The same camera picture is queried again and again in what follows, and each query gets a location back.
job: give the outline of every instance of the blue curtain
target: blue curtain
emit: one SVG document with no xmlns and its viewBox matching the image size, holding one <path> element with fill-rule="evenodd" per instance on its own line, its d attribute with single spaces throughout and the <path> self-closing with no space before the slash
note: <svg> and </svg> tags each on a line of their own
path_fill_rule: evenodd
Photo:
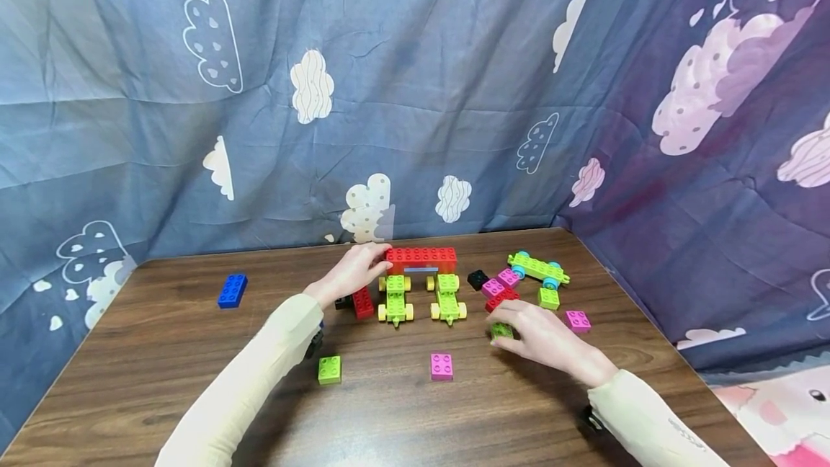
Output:
<svg viewBox="0 0 830 467">
<path fill-rule="evenodd" d="M 827 363 L 829 30 L 830 0 L 0 0 L 0 450 L 182 254 L 563 226 L 711 384 Z"/>
</svg>

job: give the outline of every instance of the beige long sleeve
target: beige long sleeve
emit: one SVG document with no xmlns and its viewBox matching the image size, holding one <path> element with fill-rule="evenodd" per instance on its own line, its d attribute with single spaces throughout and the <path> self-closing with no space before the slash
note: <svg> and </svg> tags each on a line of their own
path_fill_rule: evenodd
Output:
<svg viewBox="0 0 830 467">
<path fill-rule="evenodd" d="M 323 311 L 297 294 L 274 310 L 256 336 L 184 414 L 156 467 L 226 467 L 274 386 L 305 356 Z"/>
<path fill-rule="evenodd" d="M 644 467 L 728 467 L 638 376 L 619 370 L 588 397 L 594 415 Z"/>
</svg>

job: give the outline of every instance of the lime green lego brick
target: lime green lego brick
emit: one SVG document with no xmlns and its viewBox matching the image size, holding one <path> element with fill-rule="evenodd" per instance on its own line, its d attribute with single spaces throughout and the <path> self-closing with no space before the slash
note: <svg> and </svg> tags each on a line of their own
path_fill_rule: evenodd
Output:
<svg viewBox="0 0 830 467">
<path fill-rule="evenodd" d="M 406 292 L 406 276 L 393 275 L 386 277 L 386 292 L 388 293 L 405 293 Z"/>
<path fill-rule="evenodd" d="M 437 291 L 443 293 L 458 292 L 458 276 L 455 275 L 437 275 L 438 286 Z"/>
<path fill-rule="evenodd" d="M 556 310 L 559 308 L 559 293 L 552 288 L 539 289 L 539 307 Z"/>
<path fill-rule="evenodd" d="M 317 381 L 322 385 L 340 382 L 340 356 L 323 357 L 317 369 Z"/>
<path fill-rule="evenodd" d="M 503 323 L 493 323 L 493 326 L 490 327 L 490 335 L 493 339 L 497 337 L 509 337 L 510 339 L 515 338 L 513 335 L 513 329 L 510 325 Z"/>
</svg>

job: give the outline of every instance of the forearm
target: forearm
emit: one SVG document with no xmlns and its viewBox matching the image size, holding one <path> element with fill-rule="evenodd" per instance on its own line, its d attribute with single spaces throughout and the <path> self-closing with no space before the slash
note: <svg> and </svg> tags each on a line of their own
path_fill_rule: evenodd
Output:
<svg viewBox="0 0 830 467">
<path fill-rule="evenodd" d="M 728 467 L 638 376 L 617 370 L 588 396 L 595 416 L 641 465 Z"/>
<path fill-rule="evenodd" d="M 320 304 L 310 296 L 285 300 L 185 413 L 156 467 L 229 466 L 269 393 L 302 361 L 322 318 Z"/>
</svg>

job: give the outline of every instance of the hand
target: hand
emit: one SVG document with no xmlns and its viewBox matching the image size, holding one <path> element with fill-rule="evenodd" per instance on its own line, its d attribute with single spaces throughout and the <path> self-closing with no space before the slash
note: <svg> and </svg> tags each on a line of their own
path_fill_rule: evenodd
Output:
<svg viewBox="0 0 830 467">
<path fill-rule="evenodd" d="M 509 299 L 493 310 L 487 323 L 508 324 L 521 334 L 521 340 L 497 337 L 493 346 L 562 370 L 589 388 L 606 384 L 618 371 L 604 353 L 580 339 L 550 310 Z"/>
<path fill-rule="evenodd" d="M 389 249 L 392 245 L 373 242 L 353 245 L 322 280 L 306 287 L 305 293 L 315 298 L 320 307 L 326 308 L 335 299 L 357 292 L 392 267 L 383 261 Z"/>
</svg>

